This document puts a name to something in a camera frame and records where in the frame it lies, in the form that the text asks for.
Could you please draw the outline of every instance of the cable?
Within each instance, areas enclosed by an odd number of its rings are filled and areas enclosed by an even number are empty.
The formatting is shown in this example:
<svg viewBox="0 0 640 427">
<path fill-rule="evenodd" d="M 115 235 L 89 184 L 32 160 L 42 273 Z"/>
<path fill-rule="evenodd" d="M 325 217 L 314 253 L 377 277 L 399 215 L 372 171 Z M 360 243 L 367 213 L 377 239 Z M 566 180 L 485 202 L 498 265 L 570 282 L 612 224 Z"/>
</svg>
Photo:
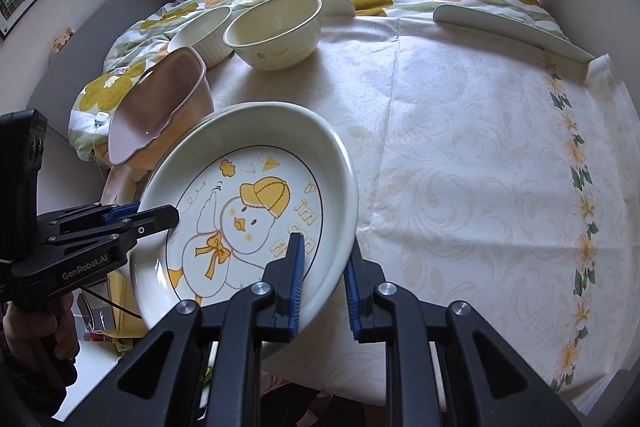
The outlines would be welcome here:
<svg viewBox="0 0 640 427">
<path fill-rule="evenodd" d="M 140 315 L 138 315 L 137 313 L 134 313 L 132 311 L 127 310 L 126 308 L 123 308 L 119 304 L 116 304 L 115 302 L 110 301 L 107 297 L 103 297 L 99 293 L 91 291 L 89 288 L 85 288 L 84 286 L 80 286 L 80 289 L 83 292 L 87 292 L 89 295 L 94 296 L 96 299 L 100 299 L 101 301 L 106 302 L 109 306 L 113 306 L 114 308 L 119 309 L 121 312 L 125 312 L 127 315 L 131 315 L 132 317 L 135 317 L 137 319 L 142 320 L 142 317 Z"/>
<path fill-rule="evenodd" d="M 96 165 L 98 166 L 98 171 L 100 171 L 100 176 L 102 177 L 103 181 L 107 181 L 107 178 L 104 177 L 104 174 L 102 174 L 102 165 L 100 164 L 100 160 L 98 160 L 98 155 L 95 152 L 95 132 L 98 130 L 100 126 L 96 126 L 94 129 L 94 134 L 92 137 L 92 143 L 94 146 L 94 150 L 92 151 L 92 155 L 93 155 L 93 159 L 95 160 Z"/>
</svg>

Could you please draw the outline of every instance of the plate rim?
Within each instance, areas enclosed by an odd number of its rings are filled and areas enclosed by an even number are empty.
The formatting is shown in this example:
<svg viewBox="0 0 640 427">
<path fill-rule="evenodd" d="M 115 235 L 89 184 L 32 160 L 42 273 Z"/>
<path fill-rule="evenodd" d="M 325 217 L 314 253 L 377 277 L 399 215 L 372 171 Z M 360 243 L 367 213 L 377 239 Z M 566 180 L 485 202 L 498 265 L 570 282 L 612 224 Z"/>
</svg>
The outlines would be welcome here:
<svg viewBox="0 0 640 427">
<path fill-rule="evenodd" d="M 186 144 L 188 140 L 194 139 L 194 137 L 198 136 L 199 133 L 205 132 L 205 130 L 209 128 L 209 126 L 215 125 L 220 118 L 227 118 L 229 117 L 229 115 L 236 112 L 255 110 L 262 107 L 277 107 L 288 111 L 293 111 L 313 121 L 315 126 L 322 130 L 322 133 L 326 136 L 327 141 L 332 142 L 335 145 L 335 151 L 340 160 L 340 174 L 344 180 L 344 206 L 346 211 L 343 225 L 338 231 L 338 237 L 336 241 L 337 248 L 335 248 L 333 260 L 330 264 L 328 264 L 328 269 L 326 270 L 322 283 L 318 286 L 316 292 L 311 296 L 304 309 L 302 309 L 300 312 L 300 320 L 298 326 L 298 333 L 300 333 L 305 330 L 306 327 L 308 327 L 308 325 L 314 320 L 314 318 L 316 318 L 316 316 L 328 302 L 331 295 L 334 293 L 338 283 L 340 282 L 344 267 L 346 266 L 351 254 L 351 248 L 353 247 L 353 241 L 356 237 L 356 228 L 358 222 L 358 182 L 353 161 L 351 160 L 351 157 L 349 156 L 349 153 L 339 135 L 335 132 L 331 124 L 329 124 L 329 122 L 326 121 L 322 116 L 309 110 L 306 107 L 289 102 L 245 102 L 228 106 L 227 108 L 221 110 L 219 113 L 214 114 L 207 118 L 205 121 L 199 123 L 187 136 L 180 140 L 180 143 L 172 148 L 171 152 L 162 160 L 161 164 L 159 164 L 158 167 L 156 167 L 156 169 L 154 169 L 154 171 L 151 173 L 140 201 L 142 204 L 143 199 L 145 198 L 145 194 L 147 193 L 147 189 L 151 186 L 156 174 L 158 174 L 162 165 L 170 160 L 172 156 L 175 157 L 175 155 L 179 154 L 180 149 L 184 147 L 184 144 Z M 143 322 L 145 323 L 147 328 L 151 329 L 159 322 L 159 320 L 161 320 L 161 318 L 158 319 L 158 321 L 153 322 L 148 319 L 150 311 L 147 311 L 145 313 L 145 309 L 148 310 L 148 306 L 142 303 L 142 300 L 139 297 L 140 292 L 138 291 L 138 280 L 137 277 L 135 277 L 134 273 L 136 269 L 135 257 L 136 255 L 134 247 L 134 249 L 132 249 L 131 251 L 131 257 L 129 260 L 130 280 L 133 288 L 133 295 L 134 299 L 136 300 L 136 304 L 138 305 L 138 309 L 140 310 L 140 315 L 142 316 Z M 263 344 L 263 355 L 265 357 L 269 356 L 283 345 L 284 344 Z"/>
</svg>

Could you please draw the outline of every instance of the metal screw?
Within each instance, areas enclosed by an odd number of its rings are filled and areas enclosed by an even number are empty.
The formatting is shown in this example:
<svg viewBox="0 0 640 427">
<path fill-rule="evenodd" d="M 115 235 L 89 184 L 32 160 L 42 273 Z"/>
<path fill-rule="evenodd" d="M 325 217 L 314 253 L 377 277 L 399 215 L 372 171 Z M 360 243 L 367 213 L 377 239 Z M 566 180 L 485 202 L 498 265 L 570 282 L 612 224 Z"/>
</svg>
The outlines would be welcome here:
<svg viewBox="0 0 640 427">
<path fill-rule="evenodd" d="M 194 311 L 196 311 L 198 305 L 195 301 L 190 299 L 186 299 L 184 301 L 178 302 L 178 305 L 175 307 L 175 310 L 180 315 L 191 315 Z"/>
<path fill-rule="evenodd" d="M 378 285 L 378 291 L 382 293 L 382 295 L 393 295 L 398 291 L 398 286 L 392 282 L 381 282 Z"/>
<path fill-rule="evenodd" d="M 451 305 L 451 310 L 456 315 L 468 315 L 471 312 L 471 306 L 465 301 L 455 301 Z"/>
<path fill-rule="evenodd" d="M 265 281 L 258 281 L 251 286 L 251 292 L 256 295 L 267 295 L 271 291 L 271 285 Z"/>
</svg>

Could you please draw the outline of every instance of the oval plate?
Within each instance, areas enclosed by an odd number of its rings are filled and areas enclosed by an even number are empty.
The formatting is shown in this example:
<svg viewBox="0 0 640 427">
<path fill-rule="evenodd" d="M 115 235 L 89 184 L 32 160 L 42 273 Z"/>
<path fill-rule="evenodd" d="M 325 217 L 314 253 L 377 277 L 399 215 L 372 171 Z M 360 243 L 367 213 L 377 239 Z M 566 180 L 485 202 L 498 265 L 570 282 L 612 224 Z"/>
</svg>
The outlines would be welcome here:
<svg viewBox="0 0 640 427">
<path fill-rule="evenodd" d="M 140 239 L 130 253 L 149 328 L 181 299 L 206 306 L 260 280 L 284 255 L 289 233 L 302 232 L 302 331 L 349 258 L 358 186 L 343 143 L 321 117 L 289 103 L 247 103 L 206 121 L 167 156 L 140 210 L 163 204 L 177 207 L 178 226 Z"/>
</svg>

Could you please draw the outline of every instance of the cartoon duck illustration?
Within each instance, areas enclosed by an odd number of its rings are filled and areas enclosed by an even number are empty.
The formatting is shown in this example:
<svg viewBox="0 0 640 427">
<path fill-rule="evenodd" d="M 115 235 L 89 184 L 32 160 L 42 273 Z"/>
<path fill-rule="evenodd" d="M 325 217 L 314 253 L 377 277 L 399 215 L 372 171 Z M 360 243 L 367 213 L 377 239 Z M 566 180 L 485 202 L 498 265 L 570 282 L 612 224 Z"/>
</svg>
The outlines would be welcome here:
<svg viewBox="0 0 640 427">
<path fill-rule="evenodd" d="M 223 285 L 244 288 L 262 277 L 266 261 L 255 258 L 267 242 L 271 227 L 290 200 L 287 182 L 265 176 L 254 184 L 243 183 L 238 195 L 216 211 L 217 193 L 212 191 L 200 211 L 196 235 L 182 250 L 182 268 L 169 270 L 177 288 L 184 277 L 195 300 L 212 297 Z"/>
</svg>

